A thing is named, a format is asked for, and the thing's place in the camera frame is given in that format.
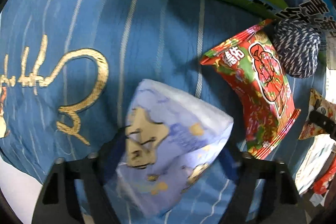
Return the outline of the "orange panda snack packet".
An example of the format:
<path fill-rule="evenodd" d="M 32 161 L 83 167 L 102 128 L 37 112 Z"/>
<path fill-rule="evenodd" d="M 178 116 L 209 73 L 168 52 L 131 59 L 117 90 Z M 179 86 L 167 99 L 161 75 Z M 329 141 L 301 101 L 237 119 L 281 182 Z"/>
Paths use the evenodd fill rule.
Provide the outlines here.
<path fill-rule="evenodd" d="M 335 104 L 325 100 L 318 91 L 311 88 L 308 115 L 298 139 L 317 135 L 329 135 L 335 140 Z"/>

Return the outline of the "blue white yarn ball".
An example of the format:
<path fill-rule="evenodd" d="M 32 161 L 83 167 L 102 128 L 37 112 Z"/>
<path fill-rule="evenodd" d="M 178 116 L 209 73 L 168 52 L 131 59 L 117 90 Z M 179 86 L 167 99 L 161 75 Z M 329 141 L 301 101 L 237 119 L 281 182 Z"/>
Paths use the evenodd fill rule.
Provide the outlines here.
<path fill-rule="evenodd" d="M 285 19 L 274 28 L 273 46 L 291 77 L 305 79 L 314 75 L 320 45 L 319 33 L 306 23 Z"/>

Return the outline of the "red floral snack packet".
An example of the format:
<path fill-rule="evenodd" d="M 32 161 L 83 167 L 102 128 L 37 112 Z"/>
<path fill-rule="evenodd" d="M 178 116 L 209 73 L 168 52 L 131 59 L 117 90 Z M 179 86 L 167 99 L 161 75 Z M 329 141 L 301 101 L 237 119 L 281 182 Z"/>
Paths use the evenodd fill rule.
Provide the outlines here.
<path fill-rule="evenodd" d="M 284 139 L 301 112 L 265 32 L 272 23 L 266 19 L 247 28 L 207 51 L 200 61 L 213 66 L 238 95 L 247 151 L 261 160 Z"/>

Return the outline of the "light blue tissue pack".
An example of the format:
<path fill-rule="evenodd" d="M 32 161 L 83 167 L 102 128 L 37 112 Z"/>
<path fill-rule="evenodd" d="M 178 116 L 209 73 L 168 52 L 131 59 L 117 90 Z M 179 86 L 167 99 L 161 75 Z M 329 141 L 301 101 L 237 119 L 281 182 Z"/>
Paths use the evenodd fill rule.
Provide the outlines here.
<path fill-rule="evenodd" d="M 132 81 L 122 97 L 123 137 L 116 190 L 122 223 L 190 223 L 216 201 L 207 186 L 234 119 L 192 94 L 151 79 Z"/>

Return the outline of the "blue striped blanket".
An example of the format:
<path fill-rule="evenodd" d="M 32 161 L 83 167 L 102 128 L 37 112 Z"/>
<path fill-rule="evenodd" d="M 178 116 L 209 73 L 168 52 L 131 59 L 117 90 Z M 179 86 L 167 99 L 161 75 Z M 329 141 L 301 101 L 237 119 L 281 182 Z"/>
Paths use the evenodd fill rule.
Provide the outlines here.
<path fill-rule="evenodd" d="M 96 102 L 79 113 L 80 133 L 59 131 L 71 120 L 60 106 L 84 100 L 97 79 L 96 61 L 68 58 L 45 87 L 7 88 L 3 103 L 9 135 L 1 139 L 1 187 L 13 210 L 30 223 L 34 203 L 54 160 L 81 159 L 109 141 L 117 129 L 118 83 L 127 105 L 139 81 L 150 78 L 196 94 L 234 117 L 242 117 L 236 94 L 197 55 L 257 22 L 217 0 L 9 0 L 1 13 L 1 73 L 28 76 L 43 35 L 48 44 L 38 75 L 49 76 L 62 57 L 85 48 L 101 53 L 108 81 Z"/>

